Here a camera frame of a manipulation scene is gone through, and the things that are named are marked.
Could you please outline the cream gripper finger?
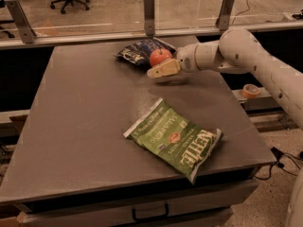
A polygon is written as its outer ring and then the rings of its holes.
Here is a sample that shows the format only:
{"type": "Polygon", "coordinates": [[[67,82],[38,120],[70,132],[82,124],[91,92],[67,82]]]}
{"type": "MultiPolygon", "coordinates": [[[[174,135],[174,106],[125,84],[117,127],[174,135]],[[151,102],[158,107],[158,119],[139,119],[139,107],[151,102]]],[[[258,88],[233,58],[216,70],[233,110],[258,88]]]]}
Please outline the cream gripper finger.
{"type": "Polygon", "coordinates": [[[179,64],[179,61],[176,59],[169,59],[149,69],[147,72],[147,76],[150,79],[158,79],[162,77],[176,75],[179,73],[180,70],[181,66],[179,64]]]}

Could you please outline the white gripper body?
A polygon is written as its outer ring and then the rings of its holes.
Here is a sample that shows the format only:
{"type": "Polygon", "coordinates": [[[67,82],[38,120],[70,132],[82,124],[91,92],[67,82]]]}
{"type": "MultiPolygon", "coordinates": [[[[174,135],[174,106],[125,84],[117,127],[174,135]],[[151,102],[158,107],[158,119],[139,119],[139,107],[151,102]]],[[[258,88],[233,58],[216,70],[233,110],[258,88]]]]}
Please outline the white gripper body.
{"type": "Polygon", "coordinates": [[[176,59],[179,61],[181,69],[184,72],[192,73],[198,70],[195,61],[195,51],[197,44],[188,44],[179,47],[176,51],[176,59]]]}

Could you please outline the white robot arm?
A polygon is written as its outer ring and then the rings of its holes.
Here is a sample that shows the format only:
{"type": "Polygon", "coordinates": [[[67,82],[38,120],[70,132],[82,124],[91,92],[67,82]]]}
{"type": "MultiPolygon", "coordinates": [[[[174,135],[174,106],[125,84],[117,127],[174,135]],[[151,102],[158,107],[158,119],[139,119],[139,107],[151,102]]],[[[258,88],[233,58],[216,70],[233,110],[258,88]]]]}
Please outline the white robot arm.
{"type": "MultiPolygon", "coordinates": [[[[250,73],[261,83],[284,112],[303,129],[303,74],[291,65],[271,55],[256,37],[245,29],[228,29],[214,42],[188,44],[176,49],[176,55],[148,71],[152,79],[170,77],[184,71],[194,73],[213,70],[231,73],[250,73]]],[[[303,227],[303,170],[291,183],[288,200],[273,209],[282,215],[260,221],[241,214],[241,222],[232,220],[219,227],[303,227]]]]}

